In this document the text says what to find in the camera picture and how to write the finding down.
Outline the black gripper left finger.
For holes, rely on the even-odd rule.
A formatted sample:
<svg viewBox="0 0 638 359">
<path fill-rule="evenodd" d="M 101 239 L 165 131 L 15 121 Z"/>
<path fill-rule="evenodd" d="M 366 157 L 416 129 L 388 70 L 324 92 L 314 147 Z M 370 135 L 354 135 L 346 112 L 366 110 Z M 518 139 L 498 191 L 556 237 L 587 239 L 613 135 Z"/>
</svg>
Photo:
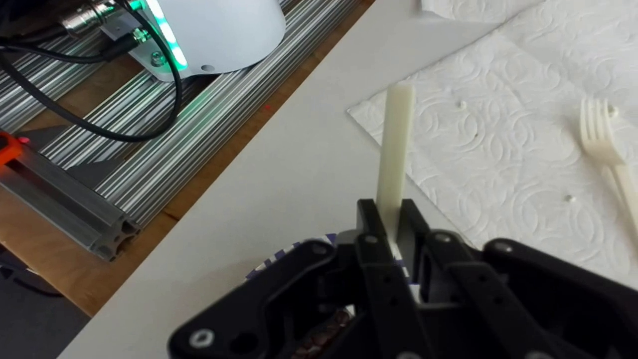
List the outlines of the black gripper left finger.
<svg viewBox="0 0 638 359">
<path fill-rule="evenodd" d="M 364 313 L 380 359 L 426 359 L 428 341 L 408 291 L 404 269 L 394 261 L 380 213 L 372 199 L 356 201 L 356 263 L 364 281 Z"/>
</svg>

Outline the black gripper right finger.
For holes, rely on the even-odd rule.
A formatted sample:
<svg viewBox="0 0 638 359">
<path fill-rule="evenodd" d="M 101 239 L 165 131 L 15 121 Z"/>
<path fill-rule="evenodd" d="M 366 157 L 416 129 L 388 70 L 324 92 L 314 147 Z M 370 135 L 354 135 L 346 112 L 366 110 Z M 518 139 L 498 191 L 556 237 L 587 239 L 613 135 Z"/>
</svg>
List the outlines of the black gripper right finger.
<svg viewBox="0 0 638 359">
<path fill-rule="evenodd" d="M 444 359 L 552 359 L 552 343 L 502 277 L 452 231 L 434 231 L 400 203 L 398 237 L 412 247 L 426 331 Z"/>
</svg>

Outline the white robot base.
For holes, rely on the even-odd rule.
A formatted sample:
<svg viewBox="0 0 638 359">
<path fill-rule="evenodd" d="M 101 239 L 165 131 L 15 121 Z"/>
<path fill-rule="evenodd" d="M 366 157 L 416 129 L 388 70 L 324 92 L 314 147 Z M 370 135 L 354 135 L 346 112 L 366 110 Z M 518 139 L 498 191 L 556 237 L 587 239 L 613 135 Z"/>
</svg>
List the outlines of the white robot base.
<svg viewBox="0 0 638 359">
<path fill-rule="evenodd" d="M 284 36 L 278 0 L 129 0 L 171 52 L 181 78 L 215 76 L 266 58 Z"/>
</svg>

